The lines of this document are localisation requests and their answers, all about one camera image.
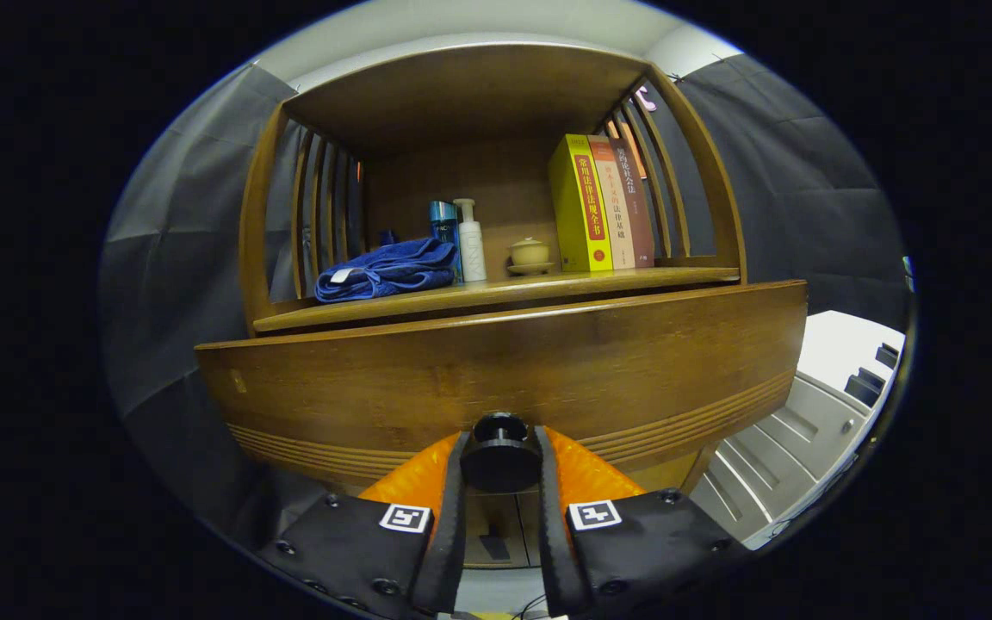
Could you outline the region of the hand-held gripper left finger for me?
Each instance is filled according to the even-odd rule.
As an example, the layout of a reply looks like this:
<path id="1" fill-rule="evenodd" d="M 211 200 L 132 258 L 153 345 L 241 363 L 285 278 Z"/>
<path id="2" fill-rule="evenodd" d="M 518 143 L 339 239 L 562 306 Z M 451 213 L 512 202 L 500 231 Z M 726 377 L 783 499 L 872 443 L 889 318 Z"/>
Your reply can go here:
<path id="1" fill-rule="evenodd" d="M 351 615 L 451 613 L 465 555 L 466 443 L 464 432 L 437 440 L 357 497 L 324 493 L 260 557 Z"/>

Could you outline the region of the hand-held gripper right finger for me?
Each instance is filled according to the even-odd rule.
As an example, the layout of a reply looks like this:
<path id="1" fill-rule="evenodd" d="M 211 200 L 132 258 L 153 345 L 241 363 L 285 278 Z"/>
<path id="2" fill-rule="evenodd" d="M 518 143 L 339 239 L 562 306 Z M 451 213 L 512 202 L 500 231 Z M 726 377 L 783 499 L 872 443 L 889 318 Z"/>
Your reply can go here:
<path id="1" fill-rule="evenodd" d="M 539 552 L 548 612 L 673 619 L 751 552 L 674 487 L 647 491 L 581 443 L 537 426 Z"/>

